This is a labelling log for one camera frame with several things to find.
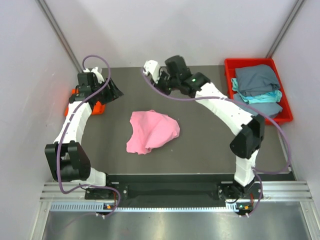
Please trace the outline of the pink t-shirt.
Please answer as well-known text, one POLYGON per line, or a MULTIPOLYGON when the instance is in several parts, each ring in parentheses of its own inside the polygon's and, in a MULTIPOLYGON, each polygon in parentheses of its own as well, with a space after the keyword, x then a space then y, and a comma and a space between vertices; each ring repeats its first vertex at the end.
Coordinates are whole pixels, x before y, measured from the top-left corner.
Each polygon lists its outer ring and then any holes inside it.
POLYGON ((126 143, 128 153, 146 155, 179 137, 178 122, 154 110, 134 111, 130 117, 132 135, 126 143))

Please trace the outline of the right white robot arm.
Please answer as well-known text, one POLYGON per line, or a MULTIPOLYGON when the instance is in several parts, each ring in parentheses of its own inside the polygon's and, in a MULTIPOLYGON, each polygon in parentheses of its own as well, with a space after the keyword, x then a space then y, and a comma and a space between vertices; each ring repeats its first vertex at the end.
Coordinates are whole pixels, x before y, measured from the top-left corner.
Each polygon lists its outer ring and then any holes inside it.
POLYGON ((220 197, 238 200, 249 195, 255 182, 253 168, 264 138, 264 117, 252 115, 231 102, 203 73, 192 73, 180 55, 168 58, 164 67, 150 60, 144 65, 144 73, 151 76, 151 84, 161 93, 168 96, 178 90, 226 124, 234 134, 229 147, 236 157, 236 167, 233 183, 220 191, 220 197))

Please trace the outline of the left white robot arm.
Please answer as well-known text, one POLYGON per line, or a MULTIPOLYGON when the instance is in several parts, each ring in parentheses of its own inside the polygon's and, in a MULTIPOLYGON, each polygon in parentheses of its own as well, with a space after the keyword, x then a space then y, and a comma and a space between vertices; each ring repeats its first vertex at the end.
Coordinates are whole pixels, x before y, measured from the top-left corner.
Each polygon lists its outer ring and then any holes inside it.
POLYGON ((79 188, 96 189, 102 198, 109 198, 114 189, 108 174, 91 166, 89 157, 82 147, 82 138, 89 117, 95 106, 110 103, 123 95, 112 81, 104 78, 97 68, 85 69, 77 75, 78 85, 70 96, 67 115, 58 137, 47 144, 44 153, 52 178, 58 182, 63 194, 63 182, 74 182, 79 188))

